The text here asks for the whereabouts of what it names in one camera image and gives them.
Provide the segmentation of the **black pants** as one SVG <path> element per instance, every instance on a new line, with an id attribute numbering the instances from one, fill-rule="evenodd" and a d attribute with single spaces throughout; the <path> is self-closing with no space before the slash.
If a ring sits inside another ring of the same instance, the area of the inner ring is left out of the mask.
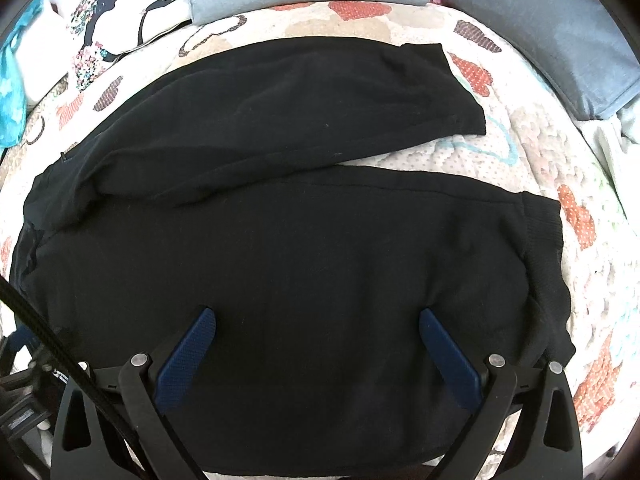
<path id="1" fill-rule="evenodd" d="M 575 351 L 558 202 L 364 164 L 484 131 L 437 44 L 288 38 L 203 58 L 35 178 L 10 280 L 96 367 L 211 307 L 212 348 L 168 413 L 204 470 L 423 463 L 469 414 L 422 311 L 514 365 Z"/>

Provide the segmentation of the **teal cloth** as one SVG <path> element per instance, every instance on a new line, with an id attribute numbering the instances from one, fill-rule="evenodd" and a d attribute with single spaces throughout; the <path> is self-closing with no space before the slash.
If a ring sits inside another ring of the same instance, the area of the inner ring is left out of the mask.
<path id="1" fill-rule="evenodd" d="M 16 54 L 24 32 L 42 12 L 44 0 L 32 0 L 6 37 L 1 48 L 1 129 L 2 148 L 13 148 L 22 140 L 26 125 L 27 99 Z"/>

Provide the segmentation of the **heart patterned white quilt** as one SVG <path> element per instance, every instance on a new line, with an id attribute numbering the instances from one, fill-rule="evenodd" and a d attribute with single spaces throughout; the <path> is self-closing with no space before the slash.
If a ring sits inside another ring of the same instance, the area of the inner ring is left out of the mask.
<path id="1" fill-rule="evenodd" d="M 533 66 L 496 32 L 458 10 L 429 4 L 320 2 L 189 25 L 127 56 L 89 89 L 58 84 L 29 118 L 1 166 L 1 262 L 8 266 L 32 181 L 134 92 L 200 58 L 301 36 L 440 44 L 459 81 L 484 108 L 481 138 L 455 136 L 372 159 L 375 167 L 463 174 L 557 200 L 562 272 L 572 295 L 567 329 L 576 352 L 567 378 L 587 470 L 623 445 L 639 415 L 639 260 L 627 222 L 586 133 L 618 133 L 615 119 L 575 124 Z"/>

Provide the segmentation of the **white girl print pillow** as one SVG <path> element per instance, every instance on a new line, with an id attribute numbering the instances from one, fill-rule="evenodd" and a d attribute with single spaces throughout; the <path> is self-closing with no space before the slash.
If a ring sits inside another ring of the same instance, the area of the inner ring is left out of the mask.
<path id="1" fill-rule="evenodd" d="M 63 77 L 86 90 L 120 58 L 189 20 L 186 0 L 42 0 L 17 52 L 27 105 Z"/>

